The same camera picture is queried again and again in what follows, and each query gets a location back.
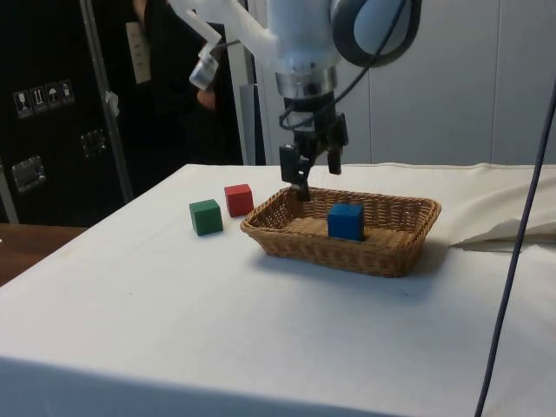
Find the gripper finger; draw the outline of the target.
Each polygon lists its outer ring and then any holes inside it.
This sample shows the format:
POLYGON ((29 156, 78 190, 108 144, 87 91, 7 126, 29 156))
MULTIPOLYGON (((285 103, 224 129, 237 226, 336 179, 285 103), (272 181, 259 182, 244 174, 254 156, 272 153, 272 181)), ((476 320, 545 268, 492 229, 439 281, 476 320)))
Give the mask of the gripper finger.
POLYGON ((281 179, 291 185, 302 202, 310 200, 308 177, 320 151, 315 132, 295 131, 294 142, 280 146, 281 179))
POLYGON ((342 172, 341 156, 343 149, 348 145, 348 128, 343 113, 330 114, 327 126, 322 131, 321 142, 327 153, 329 173, 340 175, 342 172))

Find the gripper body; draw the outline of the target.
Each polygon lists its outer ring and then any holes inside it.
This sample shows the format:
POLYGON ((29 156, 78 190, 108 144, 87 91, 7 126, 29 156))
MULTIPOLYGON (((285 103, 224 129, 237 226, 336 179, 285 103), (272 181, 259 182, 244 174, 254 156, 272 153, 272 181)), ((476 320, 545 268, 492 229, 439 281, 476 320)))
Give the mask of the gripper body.
POLYGON ((338 123, 334 92, 304 99, 283 99, 282 128, 289 131, 328 131, 338 123))

